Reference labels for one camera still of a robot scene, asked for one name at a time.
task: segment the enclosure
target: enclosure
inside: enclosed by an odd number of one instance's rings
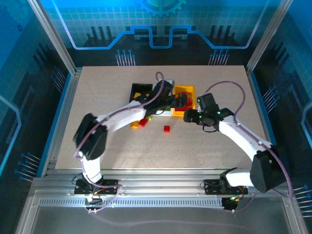
[[[1,1],[0,233],[311,232],[311,9],[309,0]],[[85,114],[124,106],[132,85],[152,85],[157,71],[196,96],[219,81],[241,84],[238,117],[283,149],[294,198],[268,191],[232,216],[208,209],[223,196],[200,183],[251,162],[221,133],[169,113],[109,135],[101,169],[122,195],[115,209],[88,214],[72,184],[82,172],[74,134]],[[242,100],[228,84],[212,92],[231,110]]]

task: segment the red block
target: red block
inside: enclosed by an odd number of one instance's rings
[[[138,123],[141,127],[144,127],[148,122],[147,118],[141,119],[141,121]]]
[[[165,133],[169,133],[169,132],[170,132],[170,126],[165,125],[165,127],[164,127],[164,132],[165,132]]]

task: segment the glass panel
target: glass panel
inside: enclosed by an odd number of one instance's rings
[[[246,65],[278,0],[42,0],[76,66]]]
[[[312,176],[311,9],[309,0],[293,1],[254,70],[273,134],[287,150],[298,187],[309,184]]]
[[[0,232],[11,234],[68,72],[26,0],[0,1],[0,20]]]

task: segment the work surface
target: work surface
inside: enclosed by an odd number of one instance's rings
[[[246,92],[246,102],[238,113],[239,120],[265,138],[254,97],[243,66],[131,66],[83,67],[74,102],[61,144],[56,169],[81,168],[73,158],[73,136],[87,113],[98,116],[114,111],[129,102],[132,83],[156,83],[155,73],[176,85],[195,86],[196,96],[202,95],[214,83],[222,80],[238,82]],[[243,95],[232,84],[221,84],[211,92],[220,108],[233,112]],[[170,125],[170,133],[164,133]],[[182,117],[153,116],[143,127],[125,126],[108,133],[101,168],[232,168],[249,167],[248,156],[227,136],[205,133]]]

